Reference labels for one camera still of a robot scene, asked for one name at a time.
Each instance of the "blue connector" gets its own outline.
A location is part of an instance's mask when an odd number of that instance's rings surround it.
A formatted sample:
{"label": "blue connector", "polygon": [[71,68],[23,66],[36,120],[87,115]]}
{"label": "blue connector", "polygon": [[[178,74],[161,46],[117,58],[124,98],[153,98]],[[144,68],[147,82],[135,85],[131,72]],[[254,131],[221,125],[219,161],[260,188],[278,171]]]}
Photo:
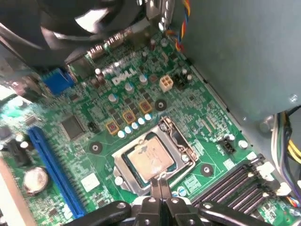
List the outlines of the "blue connector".
{"label": "blue connector", "polygon": [[65,89],[72,87],[74,81],[68,72],[57,68],[42,76],[43,82],[48,86],[53,95],[60,95]]}
{"label": "blue connector", "polygon": [[64,174],[54,152],[50,149],[42,129],[34,126],[28,129],[27,133],[33,146],[38,151],[42,161],[44,162],[48,173],[59,188],[60,193],[73,216],[76,219],[84,216],[86,214],[85,208],[79,200],[68,178]]}

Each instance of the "blue pcie slot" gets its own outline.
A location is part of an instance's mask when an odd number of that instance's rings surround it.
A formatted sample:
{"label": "blue pcie slot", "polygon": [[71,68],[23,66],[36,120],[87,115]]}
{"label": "blue pcie slot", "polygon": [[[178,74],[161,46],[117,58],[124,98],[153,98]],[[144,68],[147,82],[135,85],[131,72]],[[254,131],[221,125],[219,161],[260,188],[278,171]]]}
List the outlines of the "blue pcie slot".
{"label": "blue pcie slot", "polygon": [[75,218],[80,218],[86,214],[84,206],[79,200],[73,186],[63,172],[62,166],[56,159],[54,152],[50,149],[44,133],[39,127],[32,127],[27,130],[28,136],[33,146],[38,151],[44,162],[48,173],[59,188],[63,199],[71,210]]}

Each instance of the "green circuit board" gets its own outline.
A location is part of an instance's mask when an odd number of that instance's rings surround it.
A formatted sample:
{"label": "green circuit board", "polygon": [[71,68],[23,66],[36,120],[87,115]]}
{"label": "green circuit board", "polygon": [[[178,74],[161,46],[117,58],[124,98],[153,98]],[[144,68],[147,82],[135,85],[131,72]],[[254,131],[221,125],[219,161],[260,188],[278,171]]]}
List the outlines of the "green circuit board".
{"label": "green circuit board", "polygon": [[[222,178],[236,164],[254,157],[256,153],[250,143],[245,150],[238,146],[238,142],[246,141],[246,138],[230,119],[227,111],[208,91],[196,70],[175,51],[173,44],[165,39],[164,41],[167,41],[168,44],[163,47],[161,42],[164,38],[159,34],[155,35],[154,39],[157,43],[154,51],[150,51],[148,47],[134,51],[130,44],[125,43],[114,50],[108,48],[106,54],[99,61],[93,61],[87,56],[95,67],[105,72],[107,82],[99,88],[95,88],[91,83],[92,76],[81,76],[82,72],[71,65],[71,69],[78,79],[73,88],[65,90],[58,97],[48,94],[47,98],[26,107],[14,106],[13,100],[3,107],[1,124],[8,123],[14,134],[26,132],[29,127],[26,125],[26,119],[30,117],[36,119],[32,125],[38,126],[44,131],[51,148],[63,165],[67,177],[76,188],[87,212],[92,212],[113,200],[132,202],[137,197],[115,185],[112,154],[154,127],[162,116],[168,116],[175,122],[199,156],[195,168],[172,188],[172,191],[176,192],[178,187],[184,187],[187,193],[186,197],[191,200]],[[148,53],[146,62],[141,58],[141,51]],[[158,84],[160,77],[166,74],[180,73],[182,68],[191,71],[191,82],[184,89],[174,86],[170,91],[163,93]],[[120,80],[118,85],[112,82],[112,78],[125,71],[130,71],[130,69],[136,74],[124,81]],[[141,84],[139,75],[142,73],[147,74],[148,77],[152,76],[152,80],[149,80],[147,84]],[[125,91],[124,84],[127,81],[132,83],[133,93]],[[116,95],[119,99],[117,103],[108,100],[110,94]],[[119,121],[118,127],[124,129],[127,124],[122,114],[132,109],[130,105],[134,105],[138,110],[136,118],[144,116],[139,108],[139,103],[145,99],[152,106],[152,120],[147,121],[138,130],[134,130],[125,139],[111,135],[106,125],[111,121]],[[156,110],[155,101],[158,99],[167,102],[166,110]],[[84,132],[70,140],[64,132],[61,122],[72,115],[80,122]],[[99,127],[100,131],[97,134],[88,129],[87,125],[92,121]],[[225,134],[235,136],[233,147],[236,152],[234,154],[227,154],[217,143],[217,140]],[[90,145],[93,142],[102,143],[103,149],[100,154],[91,152]],[[28,153],[34,166],[43,166],[36,151]],[[27,195],[22,186],[24,172],[27,168],[17,167],[9,153],[3,152],[3,156],[38,225],[62,225],[73,219],[54,183],[50,182],[46,190],[36,196]],[[201,166],[205,163],[212,165],[214,169],[213,175],[210,177],[204,176],[201,172]],[[95,174],[97,181],[94,183],[99,183],[99,185],[87,192],[81,181],[91,174]],[[282,201],[267,201],[264,206],[260,208],[259,212],[266,221],[276,226],[290,225],[295,220],[295,217],[289,213],[290,207]],[[50,214],[53,209],[55,209],[55,214]]]}

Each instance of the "cpu socket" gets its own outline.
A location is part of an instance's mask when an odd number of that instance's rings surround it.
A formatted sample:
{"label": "cpu socket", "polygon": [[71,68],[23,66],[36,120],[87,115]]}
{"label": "cpu socket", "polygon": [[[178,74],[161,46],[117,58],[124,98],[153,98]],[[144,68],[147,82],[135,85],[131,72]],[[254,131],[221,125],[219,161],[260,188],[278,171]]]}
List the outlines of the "cpu socket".
{"label": "cpu socket", "polygon": [[120,187],[138,196],[150,191],[153,178],[171,179],[172,187],[194,168],[198,160],[169,117],[161,118],[155,127],[112,156],[114,176],[124,180]]}

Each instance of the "cpu cooler fan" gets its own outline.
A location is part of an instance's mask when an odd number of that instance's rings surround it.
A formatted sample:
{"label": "cpu cooler fan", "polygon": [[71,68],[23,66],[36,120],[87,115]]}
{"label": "cpu cooler fan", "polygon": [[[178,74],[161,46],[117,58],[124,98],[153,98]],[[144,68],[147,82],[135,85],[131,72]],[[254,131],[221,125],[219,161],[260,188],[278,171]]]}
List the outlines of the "cpu cooler fan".
{"label": "cpu cooler fan", "polygon": [[29,67],[49,70],[145,17],[142,0],[9,0],[0,42]]}

